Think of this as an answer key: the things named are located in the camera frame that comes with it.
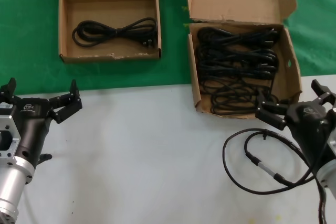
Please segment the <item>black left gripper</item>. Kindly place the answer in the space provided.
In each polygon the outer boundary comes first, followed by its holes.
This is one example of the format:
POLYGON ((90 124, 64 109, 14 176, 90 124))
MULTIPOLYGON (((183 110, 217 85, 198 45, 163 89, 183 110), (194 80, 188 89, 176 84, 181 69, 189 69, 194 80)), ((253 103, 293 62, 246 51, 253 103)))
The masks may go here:
MULTIPOLYGON (((11 101, 16 89, 15 78, 1 86, 1 101, 11 101)), ((60 124, 82 109, 75 79, 69 93, 49 100, 21 98, 14 104, 1 103, 1 157, 20 157, 33 167, 39 162, 52 119, 60 124)))

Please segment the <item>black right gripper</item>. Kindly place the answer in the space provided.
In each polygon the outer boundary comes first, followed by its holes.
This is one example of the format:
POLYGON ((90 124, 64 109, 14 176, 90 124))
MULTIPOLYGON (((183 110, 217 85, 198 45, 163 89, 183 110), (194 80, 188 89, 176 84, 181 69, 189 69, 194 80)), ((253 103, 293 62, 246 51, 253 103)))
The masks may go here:
POLYGON ((317 95, 313 102, 300 102, 290 106, 266 101, 262 90, 258 89, 255 117, 278 130, 283 130, 287 122, 292 137, 298 143, 312 172, 316 174, 323 165, 335 159, 327 146, 327 139, 335 128, 335 120, 327 115, 322 106, 329 103, 335 109, 335 93, 316 79, 312 80, 311 88, 317 95))

